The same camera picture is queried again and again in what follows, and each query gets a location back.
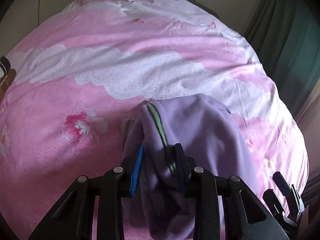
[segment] purple cloth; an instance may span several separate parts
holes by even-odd
[[[240,176],[253,192],[257,179],[246,143],[227,107],[203,94],[150,103],[157,110],[168,145],[181,143],[186,156],[214,175]],[[148,226],[155,240],[192,237],[196,203],[179,193],[170,172],[164,144],[148,106],[141,107],[128,134],[124,157],[144,145],[140,185],[132,199],[123,199],[132,226]],[[224,224],[222,202],[220,222]]]

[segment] wrinkled fabric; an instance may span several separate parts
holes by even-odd
[[[186,0],[77,0],[7,56],[17,71],[0,104],[0,212],[27,240],[81,175],[120,165],[121,122],[141,104],[203,93],[225,104],[246,141],[258,198],[280,171],[302,193],[303,136],[238,33]],[[93,219],[92,239],[96,238]],[[126,240],[151,239],[124,221]]]
[[[228,108],[204,94],[150,103],[158,112],[168,146],[181,143],[186,156],[212,174],[240,176],[253,192],[257,178],[246,143]],[[177,178],[170,172],[165,146],[147,105],[128,134],[124,157],[132,155],[137,143],[144,145],[140,188],[133,199],[123,199],[132,226],[149,227],[155,240],[192,237],[195,199],[179,192]],[[223,208],[220,221],[223,227]]]

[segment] green stripe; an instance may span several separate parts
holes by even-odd
[[[160,116],[157,112],[157,110],[154,108],[154,106],[152,104],[147,104],[147,107],[153,117],[153,120],[155,121],[155,124],[156,124],[156,127],[158,129],[158,132],[159,132],[159,135],[161,137],[161,140],[162,140],[162,143],[164,146],[168,146],[168,143],[167,143],[167,140],[165,138],[165,135],[164,135],[164,131],[163,131],[163,128],[162,128],[162,124],[161,124],[161,119],[160,119]]]
[[[162,144],[164,145],[164,150],[166,152],[165,147],[168,146],[168,143],[167,143],[167,139],[165,138],[165,135],[164,135],[164,131],[163,131],[163,127],[162,127],[162,124],[161,124],[160,115],[158,114],[157,110],[155,109],[155,107],[152,104],[147,104],[147,107],[148,107],[148,110],[149,110],[149,112],[151,113],[151,115],[153,117],[153,121],[155,122],[155,125],[156,125],[156,127],[158,129],[159,135],[160,135],[161,140],[162,140]],[[174,167],[170,163],[170,159],[168,158],[168,156],[167,156],[167,162],[168,162],[167,164],[168,164],[169,170],[171,171],[172,174],[174,174]]]

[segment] brown object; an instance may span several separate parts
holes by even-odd
[[[9,72],[0,78],[0,103],[4,98],[4,94],[7,91],[8,87],[12,84],[14,78],[16,77],[17,72],[14,69],[10,69]]]

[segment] metal screw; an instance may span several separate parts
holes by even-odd
[[[240,178],[237,175],[232,175],[231,176],[231,180],[234,181],[234,182],[238,182],[238,181],[240,181]]]
[[[83,183],[83,182],[85,182],[87,180],[87,177],[86,176],[80,176],[79,178],[78,178],[78,182],[80,182],[80,183]]]
[[[194,168],[194,171],[196,172],[196,173],[202,173],[203,172],[203,168],[202,167],[195,167]]]
[[[113,169],[113,171],[114,171],[115,173],[121,173],[121,172],[123,171],[123,168],[122,168],[121,166],[118,166],[118,167],[115,167],[115,168]]]

